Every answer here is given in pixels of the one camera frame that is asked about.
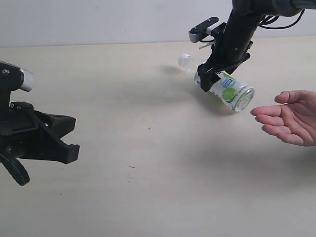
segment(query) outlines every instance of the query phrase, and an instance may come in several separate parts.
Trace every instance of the table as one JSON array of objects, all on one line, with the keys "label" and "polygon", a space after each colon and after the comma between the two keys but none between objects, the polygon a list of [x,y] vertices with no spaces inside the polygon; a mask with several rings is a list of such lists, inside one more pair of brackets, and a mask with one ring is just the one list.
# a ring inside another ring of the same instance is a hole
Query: table
[{"label": "table", "polygon": [[178,67],[190,42],[0,49],[35,74],[13,101],[74,116],[78,161],[0,166],[2,237],[314,237],[316,149],[284,144],[250,110],[316,90],[316,38],[254,39],[234,77],[256,96],[232,114]]}]

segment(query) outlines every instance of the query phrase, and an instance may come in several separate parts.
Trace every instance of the white bottle cap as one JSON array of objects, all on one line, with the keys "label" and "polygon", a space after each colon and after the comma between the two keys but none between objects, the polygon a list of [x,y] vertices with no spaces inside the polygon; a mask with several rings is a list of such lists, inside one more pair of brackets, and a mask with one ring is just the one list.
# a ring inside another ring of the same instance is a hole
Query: white bottle cap
[{"label": "white bottle cap", "polygon": [[184,64],[184,61],[190,57],[190,55],[188,55],[187,53],[183,54],[179,60],[178,60],[178,65],[182,68],[183,67],[183,64]]}]

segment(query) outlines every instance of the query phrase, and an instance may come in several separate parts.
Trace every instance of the human hand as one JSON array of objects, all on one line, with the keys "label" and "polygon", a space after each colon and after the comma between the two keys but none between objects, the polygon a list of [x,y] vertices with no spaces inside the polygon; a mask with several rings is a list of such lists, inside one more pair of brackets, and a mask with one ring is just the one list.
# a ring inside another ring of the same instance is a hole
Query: human hand
[{"label": "human hand", "polygon": [[251,114],[262,129],[285,143],[316,146],[316,92],[294,90],[275,98],[282,105],[255,108]]}]

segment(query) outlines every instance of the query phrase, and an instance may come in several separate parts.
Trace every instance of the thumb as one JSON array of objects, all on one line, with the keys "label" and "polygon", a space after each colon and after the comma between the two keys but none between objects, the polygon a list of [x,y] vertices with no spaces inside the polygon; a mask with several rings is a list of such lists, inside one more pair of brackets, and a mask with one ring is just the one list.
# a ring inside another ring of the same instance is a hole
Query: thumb
[{"label": "thumb", "polygon": [[303,95],[305,95],[303,90],[283,91],[275,98],[275,101],[279,104],[292,104],[300,100]]}]

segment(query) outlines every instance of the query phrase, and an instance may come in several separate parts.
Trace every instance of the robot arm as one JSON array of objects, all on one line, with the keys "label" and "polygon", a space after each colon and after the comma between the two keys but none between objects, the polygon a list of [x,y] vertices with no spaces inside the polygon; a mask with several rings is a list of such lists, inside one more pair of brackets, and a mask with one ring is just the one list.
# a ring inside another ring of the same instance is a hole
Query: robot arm
[{"label": "robot arm", "polygon": [[316,0],[233,0],[233,9],[227,23],[212,17],[189,31],[190,41],[203,41],[207,36],[214,37],[211,42],[212,53],[208,60],[199,66],[201,88],[207,92],[219,80],[217,72],[233,73],[240,64],[250,58],[248,50],[258,26],[263,25],[267,16],[291,17],[316,9]]}]

